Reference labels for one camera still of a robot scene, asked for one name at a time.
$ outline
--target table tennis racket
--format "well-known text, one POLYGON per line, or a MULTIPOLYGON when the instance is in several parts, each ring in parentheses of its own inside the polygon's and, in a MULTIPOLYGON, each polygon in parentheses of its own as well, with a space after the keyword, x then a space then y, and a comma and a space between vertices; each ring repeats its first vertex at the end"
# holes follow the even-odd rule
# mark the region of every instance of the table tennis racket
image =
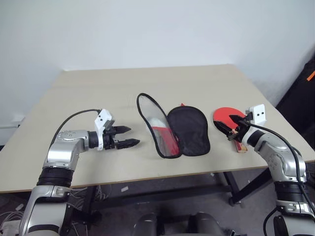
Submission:
MULTIPOLYGON (((232 121, 229 115, 239 115, 240 117, 245 117, 245 115, 237 109, 231 107, 221 107, 219 109, 216 109, 215 112, 213 113, 213 121, 221 121, 228 127, 230 127, 233 133, 237 133, 237 131, 235 131, 237 124, 232 121)), ((242 143, 239 143, 238 141, 235 140, 234 143, 237 152, 244 153, 247 151, 247 147, 242 143)))

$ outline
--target floor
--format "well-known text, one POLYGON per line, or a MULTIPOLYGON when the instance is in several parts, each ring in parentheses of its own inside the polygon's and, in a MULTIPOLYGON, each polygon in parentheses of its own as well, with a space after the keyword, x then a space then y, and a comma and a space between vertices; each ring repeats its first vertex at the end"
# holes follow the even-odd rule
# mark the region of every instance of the floor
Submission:
MULTIPOLYGON (((239 187, 242 188, 254 179, 263 169, 233 172, 239 187)), ((141 192, 150 192, 163 189, 199 186, 205 184, 224 183, 223 174, 204 174, 188 177, 162 178, 130 183, 103 185, 102 191, 109 193, 109 197, 129 195, 141 192)), ((273 184, 268 185, 258 193, 242 201, 242 204, 231 207, 228 203, 229 194, 212 194, 199 197, 181 198, 171 201, 144 203, 124 207, 114 207, 100 210, 103 219, 96 226, 92 226, 89 235, 94 236, 130 236, 137 219, 142 215, 155 212, 161 216, 170 217, 178 215, 196 214, 199 211, 211 214, 220 223, 221 227, 228 230, 234 229, 238 234, 249 236, 262 236, 262 223, 266 215, 275 207, 276 194, 273 184)), ((10 200, 0 208, 0 213, 13 210, 19 203, 10 200)), ((184 232, 186 222, 167 225, 166 234, 184 232)), ((76 225, 80 236, 85 236, 85 226, 76 225)), ((273 224, 267 224, 268 235, 274 235, 273 224)))

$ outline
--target black cable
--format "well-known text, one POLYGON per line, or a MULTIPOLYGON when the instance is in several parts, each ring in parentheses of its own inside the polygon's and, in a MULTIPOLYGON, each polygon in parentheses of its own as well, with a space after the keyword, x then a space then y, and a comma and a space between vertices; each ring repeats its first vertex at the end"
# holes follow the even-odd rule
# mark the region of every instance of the black cable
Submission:
POLYGON ((267 221, 269 220, 270 216, 272 216, 275 212, 277 211, 277 208, 274 208, 265 218, 264 220, 264 224, 263 224, 263 231, 264 231, 264 235, 267 236, 267 231, 266 231, 266 225, 267 225, 267 221))
POLYGON ((64 120, 64 122, 59 126, 59 128, 57 129, 57 131, 55 132, 55 135, 49 145, 49 147, 51 147, 51 145, 55 142, 57 135, 59 134, 60 130, 62 129, 62 127, 74 116, 85 113, 85 112, 97 112, 98 114, 101 112, 100 109, 88 109, 88 110, 83 110, 83 111, 79 111, 77 113, 72 114, 71 116, 69 116, 67 119, 64 120))
POLYGON ((249 125, 249 126, 252 126, 252 127, 255 127, 255 128, 258 128, 258 129, 262 129, 262 130, 265 130, 269 133, 272 133, 273 135, 276 135, 278 138, 280 138, 282 141, 284 141, 284 143, 288 146, 288 148, 290 149, 290 151, 292 152, 293 154, 293 157, 294 157, 294 160, 295 160, 295 168, 296 168, 296 179, 297 179, 297 182, 298 182, 298 186, 303 194, 303 196, 305 197, 308 205, 310 206, 310 208, 312 209, 312 212, 315 214, 315 208, 309 198, 309 196, 306 194, 304 188, 303 188, 303 183, 301 181, 301 176, 300 176, 300 165, 299 165, 299 159, 296 155, 296 152, 301 156, 301 153, 299 152, 298 149, 294 148, 291 146, 291 144, 283 137, 281 136, 280 134, 278 134, 277 132, 271 130, 271 129, 268 129, 268 128, 265 128, 265 127, 262 127, 262 126, 259 126, 259 125, 255 125, 255 124, 252 124, 252 123, 249 123, 249 122, 246 122, 244 121, 245 124, 249 125))

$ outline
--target black mesh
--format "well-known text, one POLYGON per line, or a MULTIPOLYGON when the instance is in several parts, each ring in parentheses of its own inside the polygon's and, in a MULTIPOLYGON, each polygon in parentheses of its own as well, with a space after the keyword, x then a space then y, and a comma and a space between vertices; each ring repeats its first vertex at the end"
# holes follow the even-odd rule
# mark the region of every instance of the black mesh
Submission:
POLYGON ((179 140, 182 154, 199 156, 210 151, 207 119, 199 109, 176 107, 168 113, 167 119, 179 140))

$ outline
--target orange tag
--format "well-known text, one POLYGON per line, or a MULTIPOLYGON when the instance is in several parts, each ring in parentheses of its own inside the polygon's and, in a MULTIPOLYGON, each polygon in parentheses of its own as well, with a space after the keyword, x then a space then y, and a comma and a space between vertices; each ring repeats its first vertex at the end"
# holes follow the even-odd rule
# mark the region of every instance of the orange tag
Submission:
POLYGON ((310 81, 315 76, 315 71, 306 79, 307 81, 310 81))

